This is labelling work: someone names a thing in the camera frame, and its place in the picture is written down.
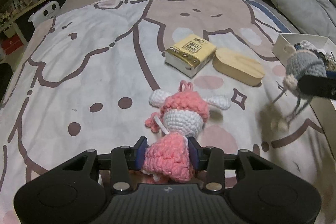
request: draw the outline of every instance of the cartoon print blanket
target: cartoon print blanket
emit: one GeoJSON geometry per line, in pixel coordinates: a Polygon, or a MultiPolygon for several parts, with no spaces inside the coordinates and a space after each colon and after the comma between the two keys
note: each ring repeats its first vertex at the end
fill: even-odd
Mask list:
{"type": "MultiPolygon", "coordinates": [[[[0,109],[0,223],[19,223],[12,203],[19,187],[82,151],[109,153],[140,136],[155,142],[159,135],[144,126],[154,111],[148,98],[188,80],[164,63],[164,50],[191,33],[258,60],[266,71],[251,87],[210,62],[192,79],[201,96],[232,101],[226,112],[211,111],[199,143],[225,153],[253,150],[307,180],[323,200],[316,222],[334,223],[335,161],[312,109],[288,133],[272,133],[265,122],[266,105],[283,88],[285,69],[272,53],[280,32],[289,31],[253,0],[103,0],[42,23],[0,109]]],[[[295,103],[286,93],[277,107],[285,115],[295,103]]],[[[233,186],[234,172],[226,179],[233,186]]]]}

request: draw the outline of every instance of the pink crochet doll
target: pink crochet doll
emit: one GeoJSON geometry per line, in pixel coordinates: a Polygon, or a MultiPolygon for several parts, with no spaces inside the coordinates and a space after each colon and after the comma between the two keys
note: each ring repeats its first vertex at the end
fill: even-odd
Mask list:
{"type": "Polygon", "coordinates": [[[193,167],[189,161],[187,137],[197,138],[209,119],[208,105],[227,110],[231,102],[225,96],[202,99],[198,92],[193,91],[191,82],[181,81],[178,93],[171,95],[161,89],[155,90],[149,103],[160,107],[160,112],[154,112],[145,125],[154,133],[161,129],[164,137],[145,153],[142,172],[151,175],[146,182],[189,181],[193,167]]]}

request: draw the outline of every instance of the oval wooden block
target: oval wooden block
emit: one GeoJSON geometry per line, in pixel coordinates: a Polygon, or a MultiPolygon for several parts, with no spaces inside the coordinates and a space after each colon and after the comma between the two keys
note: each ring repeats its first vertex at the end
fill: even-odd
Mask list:
{"type": "Polygon", "coordinates": [[[228,48],[217,49],[212,64],[220,73],[251,86],[258,85],[265,76],[258,61],[228,48]]]}

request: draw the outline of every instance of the gray crochet doll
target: gray crochet doll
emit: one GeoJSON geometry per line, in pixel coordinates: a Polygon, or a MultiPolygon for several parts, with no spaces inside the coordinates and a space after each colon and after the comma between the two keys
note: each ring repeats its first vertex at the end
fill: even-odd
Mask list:
{"type": "Polygon", "coordinates": [[[323,61],[313,52],[308,50],[296,51],[293,46],[290,45],[289,47],[290,48],[287,48],[286,50],[287,52],[291,52],[292,55],[287,60],[286,76],[283,79],[284,90],[278,97],[276,97],[273,104],[285,93],[286,90],[290,90],[290,92],[297,97],[297,102],[294,110],[285,118],[287,124],[284,125],[281,124],[281,122],[278,123],[278,128],[282,129],[284,126],[288,127],[290,121],[300,114],[313,99],[312,96],[308,96],[300,92],[298,80],[303,75],[327,77],[323,61]],[[301,98],[306,99],[307,101],[299,108],[301,98]]]}

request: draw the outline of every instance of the open white box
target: open white box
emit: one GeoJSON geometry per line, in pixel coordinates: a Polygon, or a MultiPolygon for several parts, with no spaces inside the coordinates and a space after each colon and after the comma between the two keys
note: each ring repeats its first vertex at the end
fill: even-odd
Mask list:
{"type": "MultiPolygon", "coordinates": [[[[286,67],[290,56],[290,53],[286,51],[286,45],[294,46],[302,40],[307,40],[316,48],[322,48],[328,53],[336,54],[336,45],[329,38],[299,33],[280,33],[272,52],[286,67]]],[[[310,105],[325,132],[332,153],[336,155],[336,101],[315,97],[310,105]]]]}

